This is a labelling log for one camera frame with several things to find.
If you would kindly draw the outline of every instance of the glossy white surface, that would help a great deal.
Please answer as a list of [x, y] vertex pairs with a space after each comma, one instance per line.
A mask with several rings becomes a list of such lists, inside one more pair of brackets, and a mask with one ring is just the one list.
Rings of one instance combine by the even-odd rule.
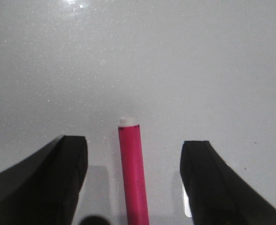
[[141, 126], [151, 224], [192, 224], [184, 140], [209, 140], [276, 207], [276, 1], [0, 0], [0, 171], [85, 135], [74, 224], [124, 224], [124, 115]]

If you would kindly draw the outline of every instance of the pink cylinder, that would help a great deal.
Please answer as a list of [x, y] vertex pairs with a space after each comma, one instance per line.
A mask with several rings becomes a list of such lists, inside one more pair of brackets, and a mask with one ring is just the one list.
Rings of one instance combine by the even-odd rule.
[[118, 127], [128, 225], [149, 225], [140, 126]]

